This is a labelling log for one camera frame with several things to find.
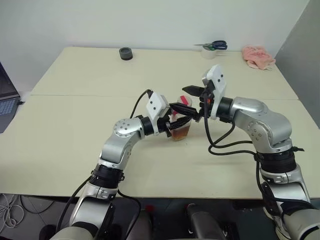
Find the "pink object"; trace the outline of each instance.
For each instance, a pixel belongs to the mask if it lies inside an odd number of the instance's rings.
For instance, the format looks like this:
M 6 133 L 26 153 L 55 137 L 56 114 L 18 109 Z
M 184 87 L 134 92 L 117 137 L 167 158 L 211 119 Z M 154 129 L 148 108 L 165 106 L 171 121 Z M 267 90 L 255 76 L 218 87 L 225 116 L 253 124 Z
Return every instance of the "pink object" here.
M 265 70 L 276 62 L 263 46 L 245 46 L 242 49 L 242 55 L 249 67 L 253 69 Z

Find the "floor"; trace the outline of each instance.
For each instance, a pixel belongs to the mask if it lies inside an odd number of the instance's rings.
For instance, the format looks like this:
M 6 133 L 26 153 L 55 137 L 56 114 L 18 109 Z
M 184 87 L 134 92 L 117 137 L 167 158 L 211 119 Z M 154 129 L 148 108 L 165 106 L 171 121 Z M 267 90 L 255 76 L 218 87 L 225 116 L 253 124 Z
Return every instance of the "floor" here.
M 22 197 L 25 207 L 33 212 L 45 209 L 52 201 L 36 197 Z M 148 206 L 153 209 L 153 232 L 154 240 L 165 240 L 175 238 L 191 238 L 188 233 L 189 223 L 185 216 L 185 206 L 189 203 L 196 203 L 211 213 L 219 223 L 235 222 L 241 240 L 277 240 L 274 233 L 274 226 L 263 213 L 261 207 L 235 209 L 235 202 L 228 199 L 188 199 L 188 198 L 141 198 L 142 207 Z M 119 224 L 126 230 L 137 210 L 135 203 L 131 200 L 116 198 L 114 223 Z M 314 201 L 320 206 L 320 200 Z M 37 240 L 41 228 L 48 224 L 56 225 L 58 218 L 65 206 L 65 203 L 55 201 L 45 212 L 32 214 L 24 211 L 24 219 L 16 228 L 5 228 L 0 236 L 11 240 Z M 71 215 L 72 205 L 63 221 L 63 226 L 68 224 Z M 21 211 L 13 210 L 13 218 L 19 219 Z M 3 224 L 0 216 L 0 227 Z

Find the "white table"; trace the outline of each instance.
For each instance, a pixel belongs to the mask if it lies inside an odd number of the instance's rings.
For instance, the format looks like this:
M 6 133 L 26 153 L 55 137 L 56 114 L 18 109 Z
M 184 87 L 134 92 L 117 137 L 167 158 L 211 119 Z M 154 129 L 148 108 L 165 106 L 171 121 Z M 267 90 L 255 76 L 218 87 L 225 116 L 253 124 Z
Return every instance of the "white table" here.
M 136 98 L 32 95 L 0 135 L 0 192 L 70 196 L 95 167 L 113 124 L 130 115 Z M 146 100 L 137 114 L 145 112 Z M 263 101 L 290 119 L 292 141 L 306 151 L 297 152 L 296 161 L 310 196 L 320 197 L 319 129 L 299 100 Z M 209 127 L 216 139 L 230 124 L 209 121 Z M 226 142 L 245 139 L 236 129 Z M 213 156 L 208 145 L 203 122 L 193 122 L 188 137 L 178 142 L 164 133 L 148 136 L 134 147 L 119 187 L 137 197 L 261 198 L 253 157 Z
M 203 74 L 220 64 L 227 82 L 226 97 L 298 99 L 276 66 L 265 71 L 250 68 L 240 52 L 220 52 L 208 60 L 190 50 L 132 51 L 133 59 L 124 61 L 115 48 L 67 47 L 32 94 L 137 98 L 151 88 L 172 100 L 185 86 L 202 86 Z

